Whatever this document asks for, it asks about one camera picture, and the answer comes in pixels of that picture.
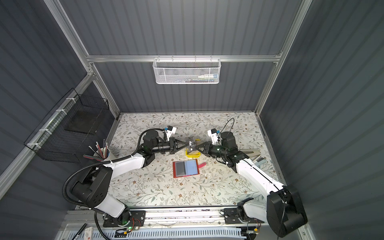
pink tag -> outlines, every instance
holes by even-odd
[[[199,167],[199,168],[202,168],[202,167],[204,167],[206,164],[207,164],[206,162],[203,162],[202,164],[199,164],[198,167]]]

pen holder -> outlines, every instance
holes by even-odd
[[[103,162],[105,161],[111,161],[111,160],[114,160],[116,159],[117,157],[115,155],[113,155],[113,153],[107,148],[107,158],[104,159]]]

black pen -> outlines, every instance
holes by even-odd
[[[86,226],[87,226],[87,224],[85,223],[85,224],[80,228],[80,230],[76,233],[76,235],[73,236],[72,240],[77,239],[77,238],[80,236],[80,234],[82,233],[82,231],[84,230],[84,228],[85,228]]]

white mesh basket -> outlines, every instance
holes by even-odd
[[[161,61],[159,59],[153,61],[153,71],[158,84],[217,84],[220,68],[220,59],[194,62]]]

black wire basket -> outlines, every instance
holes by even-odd
[[[87,95],[76,95],[50,121],[40,129],[41,123],[24,145],[40,158],[48,161],[81,163],[83,154],[89,153],[88,146],[95,145],[96,132],[109,111],[108,101]]]

